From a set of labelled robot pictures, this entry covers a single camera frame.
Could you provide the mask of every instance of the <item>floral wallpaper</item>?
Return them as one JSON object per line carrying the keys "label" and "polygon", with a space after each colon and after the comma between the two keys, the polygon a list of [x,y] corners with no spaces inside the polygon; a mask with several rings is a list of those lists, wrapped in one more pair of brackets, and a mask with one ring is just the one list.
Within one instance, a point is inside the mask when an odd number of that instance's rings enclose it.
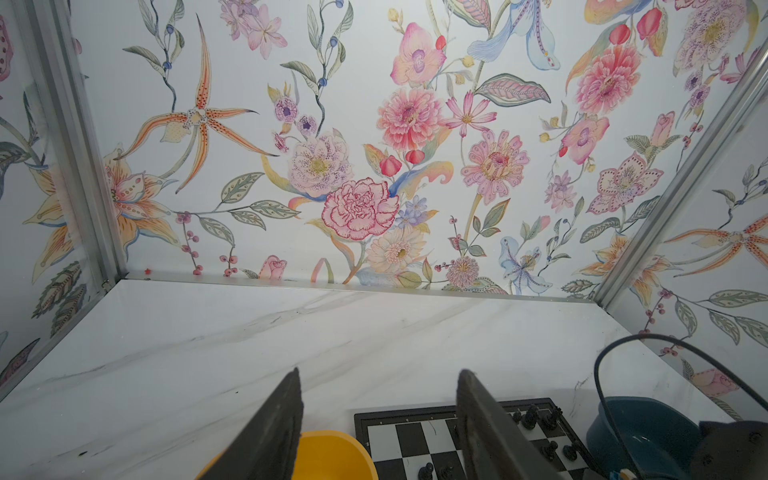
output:
{"label": "floral wallpaper", "polygon": [[[736,63],[743,65],[744,57]],[[630,331],[695,344],[762,396],[768,395],[766,100],[768,93],[665,227],[663,243],[608,308]],[[704,360],[675,345],[647,344],[735,419],[768,419],[768,412]]]}
{"label": "floral wallpaper", "polygon": [[766,10],[73,0],[71,24],[133,275],[589,297]]}
{"label": "floral wallpaper", "polygon": [[0,387],[95,291],[19,29],[0,0]]}

